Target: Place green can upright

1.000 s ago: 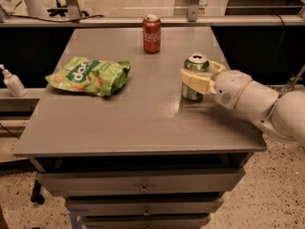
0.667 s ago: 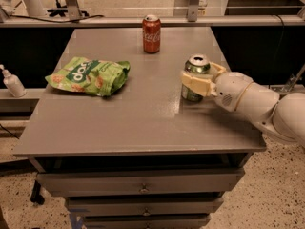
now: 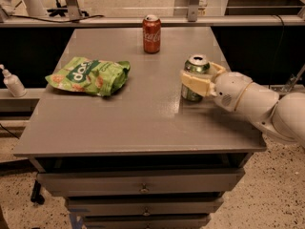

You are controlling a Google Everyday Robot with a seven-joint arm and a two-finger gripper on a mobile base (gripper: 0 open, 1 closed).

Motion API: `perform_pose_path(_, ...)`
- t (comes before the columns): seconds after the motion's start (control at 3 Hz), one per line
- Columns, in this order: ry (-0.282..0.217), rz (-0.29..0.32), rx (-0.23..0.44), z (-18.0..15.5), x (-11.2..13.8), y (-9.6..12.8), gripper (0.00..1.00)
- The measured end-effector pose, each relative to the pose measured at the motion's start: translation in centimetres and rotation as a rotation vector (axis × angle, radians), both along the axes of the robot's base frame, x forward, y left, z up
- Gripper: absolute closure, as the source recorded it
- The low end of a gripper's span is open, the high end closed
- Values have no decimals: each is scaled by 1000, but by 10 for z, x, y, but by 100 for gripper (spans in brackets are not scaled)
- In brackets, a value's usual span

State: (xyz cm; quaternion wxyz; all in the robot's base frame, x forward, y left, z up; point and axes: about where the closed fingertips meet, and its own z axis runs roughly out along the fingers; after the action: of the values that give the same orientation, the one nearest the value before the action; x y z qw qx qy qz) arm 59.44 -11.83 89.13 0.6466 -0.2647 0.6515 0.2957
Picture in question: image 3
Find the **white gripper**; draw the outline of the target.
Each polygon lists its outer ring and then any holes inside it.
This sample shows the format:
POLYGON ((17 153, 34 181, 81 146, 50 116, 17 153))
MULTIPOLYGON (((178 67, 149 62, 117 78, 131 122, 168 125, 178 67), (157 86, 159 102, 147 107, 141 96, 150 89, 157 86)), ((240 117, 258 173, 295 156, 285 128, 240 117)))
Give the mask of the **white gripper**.
POLYGON ((215 96, 215 104, 228 112, 235 110, 237 100, 253 82, 249 76, 237 72, 227 72, 223 66, 214 62, 210 62, 208 74, 181 71, 180 79, 184 86, 196 94, 215 96))

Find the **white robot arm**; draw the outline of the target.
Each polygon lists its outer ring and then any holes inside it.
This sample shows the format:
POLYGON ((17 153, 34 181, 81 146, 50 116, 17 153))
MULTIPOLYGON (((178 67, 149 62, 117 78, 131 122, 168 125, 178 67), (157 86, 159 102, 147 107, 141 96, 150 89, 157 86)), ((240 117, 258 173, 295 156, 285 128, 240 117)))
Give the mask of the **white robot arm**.
POLYGON ((246 118, 258 130, 277 142, 305 147, 305 93, 284 96, 259 85, 238 72, 228 72, 213 62, 204 74, 180 72, 184 86, 231 113, 246 118))

